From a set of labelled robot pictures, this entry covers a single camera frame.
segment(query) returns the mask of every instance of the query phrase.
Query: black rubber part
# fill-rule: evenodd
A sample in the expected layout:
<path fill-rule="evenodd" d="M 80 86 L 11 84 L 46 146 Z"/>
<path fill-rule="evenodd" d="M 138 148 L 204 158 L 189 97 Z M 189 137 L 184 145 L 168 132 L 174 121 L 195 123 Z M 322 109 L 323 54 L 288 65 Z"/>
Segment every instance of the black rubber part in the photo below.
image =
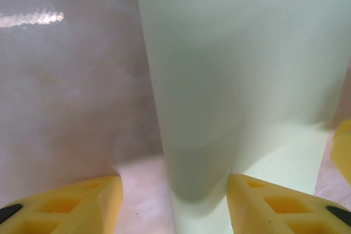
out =
<path fill-rule="evenodd" d="M 351 227 L 351 212 L 342 208 L 337 208 L 334 206 L 327 206 L 327 210 L 332 213 L 334 216 L 339 218 L 342 222 Z"/>
<path fill-rule="evenodd" d="M 0 209 L 0 224 L 11 218 L 14 214 L 23 208 L 21 204 L 14 204 Z"/>

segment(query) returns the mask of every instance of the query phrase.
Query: rectangular hole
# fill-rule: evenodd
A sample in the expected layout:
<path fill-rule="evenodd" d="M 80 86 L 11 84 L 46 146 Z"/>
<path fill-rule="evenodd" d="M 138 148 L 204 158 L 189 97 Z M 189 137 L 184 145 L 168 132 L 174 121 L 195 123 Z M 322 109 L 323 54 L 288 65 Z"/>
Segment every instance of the rectangular hole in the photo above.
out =
<path fill-rule="evenodd" d="M 300 200 L 293 197 L 266 197 L 269 206 L 279 214 L 282 213 L 310 213 L 310 209 Z"/>
<path fill-rule="evenodd" d="M 69 213 L 81 202 L 79 198 L 59 197 L 49 200 L 38 212 Z"/>
<path fill-rule="evenodd" d="M 251 187 L 265 187 L 261 182 L 248 181 L 247 184 Z"/>
<path fill-rule="evenodd" d="M 60 222 L 57 221 L 24 221 L 9 234 L 51 234 Z"/>
<path fill-rule="evenodd" d="M 286 222 L 294 234 L 338 234 L 335 229 L 323 221 Z"/>

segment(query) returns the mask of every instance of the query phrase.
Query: yellow plastic block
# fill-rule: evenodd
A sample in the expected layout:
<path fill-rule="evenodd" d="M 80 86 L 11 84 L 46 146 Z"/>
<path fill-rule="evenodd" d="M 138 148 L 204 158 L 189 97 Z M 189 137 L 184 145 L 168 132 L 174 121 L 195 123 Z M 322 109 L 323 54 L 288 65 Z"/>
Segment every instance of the yellow plastic block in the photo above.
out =
<path fill-rule="evenodd" d="M 249 176 L 229 176 L 227 201 L 235 234 L 351 233 L 326 209 L 342 206 Z"/>
<path fill-rule="evenodd" d="M 351 133 L 351 120 L 344 121 L 338 126 L 334 133 L 333 143 L 335 142 L 336 138 L 339 137 L 339 135 L 345 133 Z"/>
<path fill-rule="evenodd" d="M 104 176 L 8 204 L 18 212 L 0 224 L 1 234 L 111 234 L 122 203 L 119 176 Z"/>
<path fill-rule="evenodd" d="M 351 185 L 351 121 L 345 121 L 337 128 L 332 141 L 331 158 Z"/>

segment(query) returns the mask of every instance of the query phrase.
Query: yellow plastic part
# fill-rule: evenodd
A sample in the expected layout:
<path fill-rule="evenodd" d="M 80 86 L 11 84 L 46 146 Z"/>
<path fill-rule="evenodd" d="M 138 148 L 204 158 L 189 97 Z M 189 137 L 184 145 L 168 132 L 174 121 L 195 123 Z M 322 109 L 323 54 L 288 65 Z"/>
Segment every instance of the yellow plastic part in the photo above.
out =
<path fill-rule="evenodd" d="M 351 233 L 326 209 L 339 204 L 249 176 L 229 176 L 227 201 L 235 234 Z"/>
<path fill-rule="evenodd" d="M 119 176 L 104 176 L 26 197 L 1 234 L 111 234 L 122 203 Z"/>
<path fill-rule="evenodd" d="M 346 181 L 351 185 L 351 121 L 345 121 L 335 131 L 331 158 Z"/>

